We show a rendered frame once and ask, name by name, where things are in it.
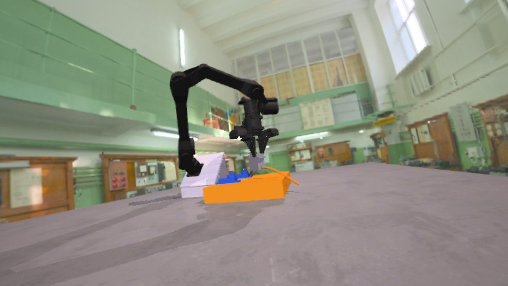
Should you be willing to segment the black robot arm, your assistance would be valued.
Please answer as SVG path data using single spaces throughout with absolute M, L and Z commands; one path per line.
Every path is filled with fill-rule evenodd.
M 176 71 L 171 75 L 170 88 L 175 100 L 178 122 L 178 160 L 179 169 L 187 172 L 186 177 L 199 176 L 204 164 L 200 164 L 194 157 L 194 138 L 189 136 L 187 115 L 187 97 L 189 88 L 203 79 L 209 79 L 219 84 L 224 84 L 244 94 L 238 105 L 244 105 L 244 113 L 260 113 L 272 115 L 279 112 L 277 98 L 266 98 L 264 88 L 258 82 L 251 79 L 240 79 L 214 67 L 201 64 L 183 72 Z

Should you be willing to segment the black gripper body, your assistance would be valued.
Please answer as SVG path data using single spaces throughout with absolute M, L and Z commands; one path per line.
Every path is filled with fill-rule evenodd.
M 244 122 L 246 122 L 246 128 L 236 128 L 229 132 L 229 139 L 237 139 L 239 136 L 243 138 L 258 136 L 258 138 L 264 136 L 277 136 L 279 135 L 279 131 L 277 128 L 269 128 L 264 130 L 262 127 L 261 119 L 263 116 L 260 116 L 260 113 L 249 113 L 245 115 Z M 263 130 L 263 131 L 262 131 Z M 257 132 L 256 132 L 257 131 Z M 253 134 L 252 134 L 253 133 Z

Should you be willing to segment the orange flat deck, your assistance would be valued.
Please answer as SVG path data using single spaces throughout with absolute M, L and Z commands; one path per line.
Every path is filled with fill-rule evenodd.
M 290 179 L 279 173 L 250 176 L 243 168 L 242 174 L 229 171 L 227 178 L 202 189 L 205 204 L 230 203 L 284 198 L 289 184 Z

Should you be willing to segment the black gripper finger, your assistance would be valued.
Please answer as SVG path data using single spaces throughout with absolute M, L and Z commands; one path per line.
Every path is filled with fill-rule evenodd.
M 264 137 L 256 139 L 259 144 L 260 154 L 263 153 L 263 155 L 264 155 L 264 151 L 265 151 L 265 148 L 266 148 L 269 138 L 271 138 L 271 136 L 264 136 Z
M 256 157 L 256 143 L 255 143 L 255 136 L 254 137 L 246 137 L 241 139 L 246 145 L 248 146 L 251 154 L 253 157 Z

